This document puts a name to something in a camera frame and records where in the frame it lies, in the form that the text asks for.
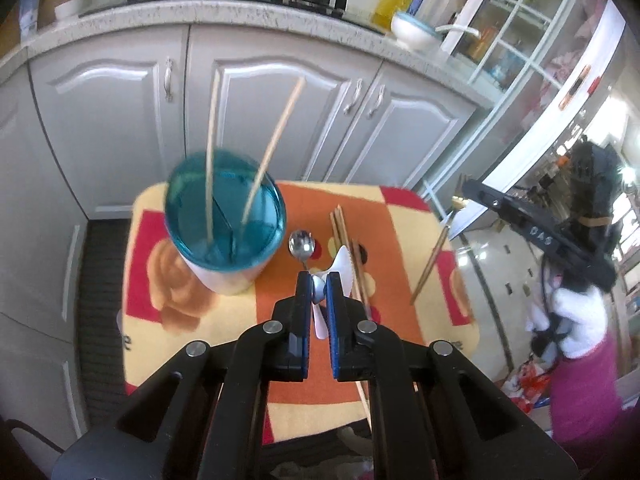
chopstick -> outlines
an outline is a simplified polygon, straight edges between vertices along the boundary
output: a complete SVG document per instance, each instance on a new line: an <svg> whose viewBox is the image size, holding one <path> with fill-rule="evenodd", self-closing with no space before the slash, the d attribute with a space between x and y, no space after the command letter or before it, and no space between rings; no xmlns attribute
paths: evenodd
<svg viewBox="0 0 640 480"><path fill-rule="evenodd" d="M424 266L424 270L422 271L420 279L418 280L418 285L416 285L414 293L411 295L409 304L414 304L415 300L417 300L418 296L420 296L424 285L426 285L427 280L429 279L429 276L433 271L433 267L436 264L436 260L438 258L438 255L440 254L440 251L442 250L442 247L444 246L444 242L447 240L447 235L449 235L449 231L451 229L451 226L453 225L453 219L460 211L465 208L467 200L463 196L462 188L467 179L468 176L464 173L460 174L460 176L458 177L455 194L453 195L453 197L451 197L452 211L447 218L442 231L440 232L438 241L436 241L436 244L431 250L431 254L429 256L429 259L427 260L427 264Z"/></svg>
<svg viewBox="0 0 640 480"><path fill-rule="evenodd" d="M269 167L269 163L271 161L271 157L276 150L276 146L278 145L278 141L282 136L282 132L284 131L284 127L287 125L287 121L289 121L289 117L293 112L293 107L296 105L296 101L300 97L304 87L306 84L306 80L304 77L298 79L296 86L294 87L291 95L289 96L289 100L287 101L287 105L284 107L282 111L282 115L276 124L276 127L271 134L271 140L267 145L267 149L264 152L264 156L262 157L262 162L260 163L260 167L258 168L258 172L255 174L254 184L251 186L251 190L249 191L249 197L246 200L246 204L244 204L244 212L242 213L242 222L241 224L244 226L249 219L249 211L251 211L251 206L254 203L255 195L258 193L258 188L262 183L262 179L264 178L264 174L267 172L267 168Z"/></svg>
<svg viewBox="0 0 640 480"><path fill-rule="evenodd" d="M351 267L353 268L353 275L355 277L354 287L351 290L351 295L355 300L361 301L364 305L365 312L367 313L367 319L371 319L371 309L369 306L369 298L367 297L366 290L364 288L364 272L362 269L362 258L360 256L360 246L356 240L350 240L347 233L347 224L344 221L344 213L342 207L338 206L334 211L329 213L329 219L331 221L331 227L334 232L334 241L338 244L336 250L341 246L346 246L351 253ZM358 396L364 409L364 414L367 417L367 424L371 430L371 410L367 397L364 393L364 387L361 381L356 381L356 388L358 390Z"/></svg>
<svg viewBox="0 0 640 480"><path fill-rule="evenodd" d="M207 244L213 241L213 147L216 131L216 108L218 107L218 90L220 88L220 72L216 70L211 88L211 103L209 105L209 124L207 125L207 151L205 160L204 207L207 221Z"/></svg>
<svg viewBox="0 0 640 480"><path fill-rule="evenodd" d="M426 285L427 280L429 279L429 276L431 275L431 271L433 270L433 267L436 264L436 260L438 259L438 255L442 251L442 247L444 246L444 242L447 240L447 235L449 235L449 231L451 229L451 224L453 223L453 217L454 217L453 214L449 215L449 218L447 219L446 224L444 224L444 227L442 228L442 231L440 232L440 237L438 238L438 241L436 242L436 244L434 245L433 249L431 250L431 254L429 256L429 259L427 260L427 264L424 266L424 270L422 271L420 279L418 280L418 285L416 285L414 293L411 295L411 299L409 300L409 304L414 304L415 303L415 300L418 298L418 296L420 296L420 293L422 292L422 289Z"/></svg>

countertop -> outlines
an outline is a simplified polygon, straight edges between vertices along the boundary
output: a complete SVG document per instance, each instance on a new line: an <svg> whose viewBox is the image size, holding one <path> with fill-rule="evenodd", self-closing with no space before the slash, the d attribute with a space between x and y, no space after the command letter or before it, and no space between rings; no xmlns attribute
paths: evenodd
<svg viewBox="0 0 640 480"><path fill-rule="evenodd" d="M393 38L380 36L351 23L305 10L239 0L149 2L55 23L9 51L0 60L0 84L28 59L73 41L127 28L178 23L244 25L318 38L396 63L434 80L482 108L492 108L495 104L478 85L469 85L462 73L453 67L451 58L439 48L421 54L409 52Z"/></svg>

blue lid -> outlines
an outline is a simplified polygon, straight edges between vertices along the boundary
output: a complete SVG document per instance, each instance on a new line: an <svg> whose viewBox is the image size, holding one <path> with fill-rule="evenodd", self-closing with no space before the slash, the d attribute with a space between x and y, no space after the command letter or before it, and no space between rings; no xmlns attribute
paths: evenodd
<svg viewBox="0 0 640 480"><path fill-rule="evenodd" d="M415 16L410 15L408 12L398 11L396 12L396 16L401 20L405 20L406 22L411 23L412 25L415 25L416 27L420 28L424 32L428 32L434 38L437 38L438 40L442 39L442 35L437 33L435 29L431 27L431 25L429 25L428 23L421 22Z"/></svg>
<svg viewBox="0 0 640 480"><path fill-rule="evenodd" d="M257 163L222 149L214 151L213 243L207 240L206 155L187 156L172 173L164 212L171 240L182 256L218 272L251 269L281 245L287 225L284 199L268 174L252 203L247 224L241 218Z"/></svg>

orange tablecloth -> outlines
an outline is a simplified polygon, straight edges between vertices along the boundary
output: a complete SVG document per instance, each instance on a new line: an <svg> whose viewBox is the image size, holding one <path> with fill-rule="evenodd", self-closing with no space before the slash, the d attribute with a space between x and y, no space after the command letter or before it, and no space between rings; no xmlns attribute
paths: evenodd
<svg viewBox="0 0 640 480"><path fill-rule="evenodd" d="M343 184L278 183L287 208L287 237L306 229L316 238L311 270L335 256L329 212L344 210L351 236L368 253L367 290L374 318L408 341L446 339L470 356L479 339L462 276L447 243L415 307L409 304L440 233L437 218L408 190ZM248 291L220 296L206 289L182 261L164 227L166 184L136 199L123 286L124 367L133 391L182 346L233 341L271 319L277 300L292 296L301 264L286 243ZM321 433L364 418L353 383L333 380L328 341L312 335L304 383L271 383L264 441Z"/></svg>

tiled floor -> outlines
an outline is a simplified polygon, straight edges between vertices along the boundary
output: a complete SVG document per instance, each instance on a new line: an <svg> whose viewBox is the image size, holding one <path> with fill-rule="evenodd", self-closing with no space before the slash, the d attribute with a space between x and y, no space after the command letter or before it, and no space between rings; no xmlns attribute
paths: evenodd
<svg viewBox="0 0 640 480"><path fill-rule="evenodd" d="M530 299L523 286L533 287L537 265L526 242L508 227L471 231L465 237L468 246L461 238L452 244L480 326L471 360L489 378L500 380L530 353L531 337L525 330Z"/></svg>

